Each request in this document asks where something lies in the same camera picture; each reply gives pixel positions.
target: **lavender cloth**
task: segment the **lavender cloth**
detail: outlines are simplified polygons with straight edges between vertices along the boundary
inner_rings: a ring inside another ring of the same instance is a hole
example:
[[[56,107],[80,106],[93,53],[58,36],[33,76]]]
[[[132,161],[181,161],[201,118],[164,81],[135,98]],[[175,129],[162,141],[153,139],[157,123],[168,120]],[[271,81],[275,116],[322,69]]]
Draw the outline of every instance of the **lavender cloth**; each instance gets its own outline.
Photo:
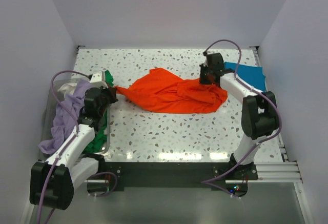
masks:
[[[78,118],[80,109],[84,106],[84,97],[88,89],[93,86],[89,81],[80,79],[77,83],[73,95],[66,94],[65,100],[61,102],[62,105],[67,107],[75,119]],[[64,141],[70,136],[75,126],[73,118],[61,107],[57,105],[56,116],[53,120],[53,127],[51,128],[51,134],[53,139],[43,140],[39,144],[40,150],[45,154],[53,154],[64,143]]]

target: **green cloth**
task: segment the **green cloth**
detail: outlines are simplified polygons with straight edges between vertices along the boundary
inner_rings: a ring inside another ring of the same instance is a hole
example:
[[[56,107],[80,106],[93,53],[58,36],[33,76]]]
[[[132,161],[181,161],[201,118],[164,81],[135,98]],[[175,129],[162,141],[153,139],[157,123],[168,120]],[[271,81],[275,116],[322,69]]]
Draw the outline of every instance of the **green cloth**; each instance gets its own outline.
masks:
[[[105,71],[105,78],[106,82],[112,87],[114,79],[108,70]],[[104,119],[104,125],[101,127],[96,137],[85,147],[83,154],[99,152],[103,144],[106,143],[107,136],[104,135],[104,130],[107,128],[107,111],[104,114]]]

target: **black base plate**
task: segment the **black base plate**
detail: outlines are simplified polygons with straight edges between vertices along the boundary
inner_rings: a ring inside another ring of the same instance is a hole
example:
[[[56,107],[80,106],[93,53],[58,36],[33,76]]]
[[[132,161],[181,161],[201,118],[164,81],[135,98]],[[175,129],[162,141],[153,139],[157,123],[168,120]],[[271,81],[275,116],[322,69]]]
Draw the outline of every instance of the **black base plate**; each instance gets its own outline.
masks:
[[[229,169],[228,162],[107,162],[108,171],[116,174],[118,184],[116,191],[125,187],[152,188],[208,188],[201,184]],[[239,169],[214,183],[227,189],[225,180],[257,180],[255,165]]]

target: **cable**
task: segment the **cable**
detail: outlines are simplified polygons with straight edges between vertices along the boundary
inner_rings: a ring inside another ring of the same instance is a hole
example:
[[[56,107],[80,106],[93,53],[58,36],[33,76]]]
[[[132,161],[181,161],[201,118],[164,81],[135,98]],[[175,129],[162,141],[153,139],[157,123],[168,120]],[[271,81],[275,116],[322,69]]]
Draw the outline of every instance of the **cable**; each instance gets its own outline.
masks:
[[[207,51],[213,46],[213,45],[215,45],[216,43],[218,43],[218,42],[230,42],[230,43],[232,43],[232,44],[234,44],[237,48],[238,48],[238,51],[239,51],[239,59],[238,59],[238,62],[237,62],[237,65],[236,65],[236,68],[235,68],[235,79],[236,79],[236,81],[238,81],[238,83],[240,83],[242,86],[244,86],[245,88],[247,88],[248,90],[250,90],[251,92],[254,92],[254,93],[256,93],[257,95],[259,95],[259,96],[261,96],[263,99],[265,99],[271,106],[272,106],[272,108],[275,110],[275,112],[276,112],[276,114],[277,114],[277,116],[278,116],[278,120],[279,120],[279,128],[278,128],[278,130],[276,131],[276,133],[274,133],[273,135],[271,135],[271,136],[269,136],[269,137],[267,137],[267,138],[264,138],[264,139],[262,139],[262,140],[260,140],[259,142],[258,142],[258,144],[257,145],[253,145],[251,148],[250,148],[250,150],[245,154],[245,156],[235,165],[235,166],[233,166],[232,168],[230,168],[228,171],[226,171],[226,172],[224,172],[223,174],[221,174],[221,175],[219,175],[219,176],[216,176],[216,177],[214,177],[214,178],[212,178],[212,179],[208,179],[208,180],[204,180],[204,181],[202,181],[201,183],[202,184],[206,184],[206,185],[210,185],[210,186],[213,186],[213,187],[216,187],[216,188],[218,188],[218,189],[220,189],[220,190],[222,190],[223,188],[222,187],[219,187],[219,186],[217,186],[217,185],[215,185],[215,184],[212,184],[211,182],[213,182],[213,181],[216,181],[216,180],[218,180],[218,179],[221,179],[221,178],[223,178],[223,177],[225,177],[226,175],[228,175],[228,174],[230,174],[232,171],[234,171],[251,153],[252,153],[252,151],[254,151],[258,146],[260,146],[263,142],[265,142],[265,141],[268,141],[268,140],[270,140],[270,139],[272,139],[272,138],[274,138],[274,137],[276,137],[276,136],[278,136],[278,134],[280,133],[280,131],[281,131],[281,128],[282,128],[282,121],[281,121],[281,116],[280,116],[280,113],[279,113],[279,111],[278,111],[278,109],[277,109],[277,107],[275,106],[275,104],[269,99],[269,98],[267,98],[264,94],[262,94],[262,93],[260,93],[260,92],[258,92],[258,91],[256,91],[256,90],[254,90],[254,89],[252,89],[252,88],[250,88],[248,85],[246,85],[244,82],[242,82],[239,78],[238,78],[238,75],[237,75],[237,71],[238,71],[238,68],[239,68],[239,65],[240,65],[240,61],[241,61],[241,48],[240,48],[240,46],[239,45],[237,45],[235,42],[233,42],[232,40],[229,40],[229,39],[220,39],[220,40],[217,40],[217,41],[215,41],[214,43],[212,43],[210,46],[208,46],[207,48],[206,48],[206,50],[204,51],[204,55],[206,56],[207,55]]]
[[[57,97],[56,93],[55,93],[55,90],[54,90],[54,87],[53,87],[53,83],[54,83],[54,80],[57,76],[59,76],[60,74],[63,74],[63,73],[75,73],[75,74],[80,74],[82,76],[85,76],[85,77],[88,77],[87,75],[85,74],[82,74],[82,73],[79,73],[79,72],[76,72],[76,71],[72,71],[72,70],[65,70],[65,71],[60,71],[58,73],[56,73],[52,79],[51,79],[51,92],[52,92],[52,95],[53,97],[55,98],[55,100],[58,102],[59,105],[61,105],[61,107],[73,118],[74,122],[75,122],[75,126],[76,126],[76,133],[73,135],[73,137],[67,142],[67,144],[61,149],[61,151],[59,152],[57,158],[55,159],[54,163],[52,164],[49,172],[48,172],[48,175],[46,177],[46,180],[45,180],[45,183],[43,185],[43,188],[42,188],[42,191],[41,191],[41,196],[40,196],[40,201],[39,201],[39,208],[37,210],[37,219],[36,219],[36,223],[37,224],[40,224],[40,221],[41,221],[41,212],[42,212],[42,205],[43,205],[43,200],[45,198],[45,193],[46,193],[46,189],[47,189],[47,185],[48,185],[48,182],[49,182],[49,179],[51,177],[51,174],[60,158],[60,156],[64,153],[64,151],[66,150],[66,148],[71,144],[71,142],[76,138],[79,130],[78,130],[78,123],[77,123],[77,117],[75,117],[71,111],[63,106],[59,100],[59,98]],[[47,219],[46,219],[46,222],[47,223],[52,215],[52,213],[54,212],[54,209],[51,210],[50,214],[48,215]]]

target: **clear plastic bin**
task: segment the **clear plastic bin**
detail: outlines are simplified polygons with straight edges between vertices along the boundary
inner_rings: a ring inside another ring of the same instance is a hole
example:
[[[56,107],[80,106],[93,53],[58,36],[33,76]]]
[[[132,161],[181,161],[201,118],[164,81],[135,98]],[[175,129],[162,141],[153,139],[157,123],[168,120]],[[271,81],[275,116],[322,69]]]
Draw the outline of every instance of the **clear plastic bin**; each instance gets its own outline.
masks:
[[[81,78],[73,78],[73,79],[63,79],[63,80],[57,80],[54,82],[54,90],[56,91],[56,94],[59,98],[60,101],[64,100],[64,95],[60,92],[57,92],[57,90],[63,85],[67,83],[77,83]],[[48,94],[48,101],[47,101],[47,108],[44,111],[43,117],[42,117],[42,124],[43,124],[43,129],[42,129],[42,135],[41,135],[41,141],[45,139],[52,139],[51,135],[51,128],[53,127],[53,120],[56,115],[56,106],[57,106],[57,101],[52,95],[51,89],[49,89],[49,94]],[[107,110],[107,116],[109,121],[109,109]],[[109,136],[108,134],[110,132],[110,126],[107,126],[107,141],[101,148],[101,151],[97,154],[104,154],[108,151],[109,148]],[[39,159],[40,160],[46,160],[49,157],[49,155],[42,153],[41,151],[39,152]]]

